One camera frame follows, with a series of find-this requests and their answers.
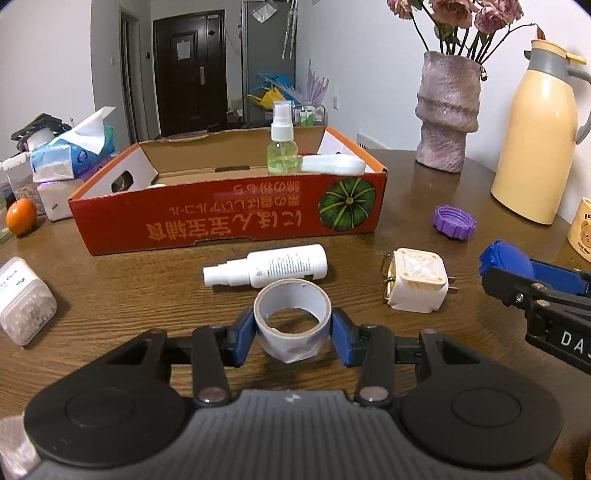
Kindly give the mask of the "green spray bottle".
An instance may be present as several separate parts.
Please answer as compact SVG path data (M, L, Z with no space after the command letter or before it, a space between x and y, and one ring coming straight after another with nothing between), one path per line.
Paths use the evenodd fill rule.
M297 171L298 147L294 141L293 105L290 101L273 102L270 145L266 149L266 166L270 174L283 175Z

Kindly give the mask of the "dark brown door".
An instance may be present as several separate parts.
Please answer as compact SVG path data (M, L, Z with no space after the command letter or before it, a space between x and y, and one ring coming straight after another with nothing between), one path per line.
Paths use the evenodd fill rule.
M156 99L163 137L217 131L228 119L224 11L153 22Z

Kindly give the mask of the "pink textured vase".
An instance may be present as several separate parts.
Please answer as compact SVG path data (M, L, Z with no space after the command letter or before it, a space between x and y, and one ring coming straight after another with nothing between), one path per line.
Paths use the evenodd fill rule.
M469 58L424 54L415 115L421 120L416 160L458 174L466 158L467 135L479 128L481 65Z

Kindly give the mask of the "blue tissue pack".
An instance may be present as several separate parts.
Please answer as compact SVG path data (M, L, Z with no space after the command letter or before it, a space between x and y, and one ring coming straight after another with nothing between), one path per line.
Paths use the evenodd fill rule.
M114 129L104 121L115 110L102 107L71 130L36 148L30 155L33 181L75 179L113 154Z

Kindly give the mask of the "black gadget on container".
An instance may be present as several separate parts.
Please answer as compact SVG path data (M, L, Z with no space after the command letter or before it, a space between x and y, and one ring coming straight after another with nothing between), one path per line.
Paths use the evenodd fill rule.
M25 127L14 132L11 140L17 143L16 148L19 152L30 152L70 129L71 126L61 119L42 113Z

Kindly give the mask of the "white tape roll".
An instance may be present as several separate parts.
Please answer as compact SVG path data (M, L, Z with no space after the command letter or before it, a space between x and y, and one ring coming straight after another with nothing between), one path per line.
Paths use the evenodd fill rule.
M253 315L263 350L291 364L318 355L329 336L332 303L314 283L283 279L257 294Z

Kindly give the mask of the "orange fruit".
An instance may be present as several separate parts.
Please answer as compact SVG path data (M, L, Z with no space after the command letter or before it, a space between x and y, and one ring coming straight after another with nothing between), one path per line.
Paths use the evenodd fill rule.
M34 203L28 198L16 200L6 213L6 226L17 237L26 235L33 229L37 221Z

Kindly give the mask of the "cream thermos jug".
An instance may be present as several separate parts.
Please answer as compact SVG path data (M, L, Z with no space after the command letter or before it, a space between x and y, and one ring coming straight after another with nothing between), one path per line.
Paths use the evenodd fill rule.
M492 196L525 219L553 223L574 150L590 133L579 124L571 79L586 83L583 57L536 39L524 53L528 68L514 96Z

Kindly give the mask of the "purple gear cap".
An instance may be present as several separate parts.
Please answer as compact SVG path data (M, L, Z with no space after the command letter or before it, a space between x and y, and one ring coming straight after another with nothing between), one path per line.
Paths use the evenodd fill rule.
M436 230L452 239L467 240L476 230L476 220L464 210L450 205L435 208L433 225Z

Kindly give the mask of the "dried pink roses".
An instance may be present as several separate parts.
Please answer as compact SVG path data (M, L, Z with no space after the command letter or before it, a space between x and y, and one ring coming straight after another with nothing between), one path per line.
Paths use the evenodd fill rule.
M537 23L516 25L524 15L519 1L514 0L389 0L388 8L395 17L411 21L423 47L424 56L438 53L463 57L483 65L510 34L524 27L536 27L536 40L545 40ZM432 50L421 32L416 13L427 15L434 27L437 49Z

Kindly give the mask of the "purple tissue pack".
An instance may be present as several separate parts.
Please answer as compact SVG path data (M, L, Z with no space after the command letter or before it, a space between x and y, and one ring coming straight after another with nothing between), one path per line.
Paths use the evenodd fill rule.
M107 157L99 161L75 179L49 181L38 184L37 191L47 219L51 222L56 222L71 218L73 214L68 203L68 198L110 160L111 158Z

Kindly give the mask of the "clear food container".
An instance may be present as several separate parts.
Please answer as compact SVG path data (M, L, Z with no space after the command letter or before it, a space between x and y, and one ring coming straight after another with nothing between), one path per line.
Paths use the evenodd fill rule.
M4 180L2 189L7 206L26 198L33 203L37 213L41 213L42 208L38 206L39 195L36 184L33 182L28 152L21 152L4 160L1 165L1 175Z

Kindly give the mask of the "cotton swab box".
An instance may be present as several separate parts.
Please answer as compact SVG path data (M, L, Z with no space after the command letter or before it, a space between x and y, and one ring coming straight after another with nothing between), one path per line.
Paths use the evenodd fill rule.
M0 301L1 328L19 346L27 345L57 311L49 287L18 256L1 267Z

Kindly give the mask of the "white spray bottle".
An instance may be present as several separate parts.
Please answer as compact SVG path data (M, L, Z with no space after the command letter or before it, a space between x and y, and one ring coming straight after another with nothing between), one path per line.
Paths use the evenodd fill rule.
M321 244L264 250L245 258L204 267L206 286L252 286L259 289L276 280L324 279L328 257Z

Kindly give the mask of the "red cardboard box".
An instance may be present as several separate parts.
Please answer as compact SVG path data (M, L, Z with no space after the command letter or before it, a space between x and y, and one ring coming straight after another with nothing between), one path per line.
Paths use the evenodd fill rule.
M89 253L374 231L386 166L331 127L297 127L294 137L301 154L355 155L366 171L271 175L270 131L264 128L137 143L68 200ZM146 189L157 183L166 187Z

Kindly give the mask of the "blue gear cap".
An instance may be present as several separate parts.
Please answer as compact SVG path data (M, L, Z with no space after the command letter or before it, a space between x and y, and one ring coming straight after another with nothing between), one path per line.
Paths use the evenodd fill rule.
M517 246L503 240L497 240L487 246L479 259L479 274L481 276L491 267L495 267L522 277L535 277L530 258Z

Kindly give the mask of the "cream bear mug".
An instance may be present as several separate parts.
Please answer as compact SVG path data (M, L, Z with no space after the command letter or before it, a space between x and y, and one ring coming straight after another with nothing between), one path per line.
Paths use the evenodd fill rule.
M587 262L591 262L591 200L583 197L567 234L573 249Z

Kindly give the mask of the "white cube charger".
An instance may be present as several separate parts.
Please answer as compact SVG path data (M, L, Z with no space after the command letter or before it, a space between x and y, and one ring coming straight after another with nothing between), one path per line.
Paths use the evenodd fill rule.
M458 293L443 259L434 252L398 248L384 256L382 298L392 309L430 314Z

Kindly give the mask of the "grey refrigerator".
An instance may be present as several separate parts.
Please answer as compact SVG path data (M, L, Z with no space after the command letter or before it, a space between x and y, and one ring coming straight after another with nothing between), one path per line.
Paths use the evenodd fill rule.
M281 56L290 3L273 1L276 13L260 23L253 12L265 4L266 1L243 1L240 10L243 121L249 127L262 125L267 117L263 109L247 97L260 95L256 90L256 86L263 84L259 73L284 75L291 83L296 73L296 58L288 58L288 53L284 58Z

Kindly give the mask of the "metal trolley rack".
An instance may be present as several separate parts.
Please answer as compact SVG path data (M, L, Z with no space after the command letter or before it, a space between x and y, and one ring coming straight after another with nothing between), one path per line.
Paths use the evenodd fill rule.
M328 114L324 105L295 105L291 109L294 126L315 127L328 125Z

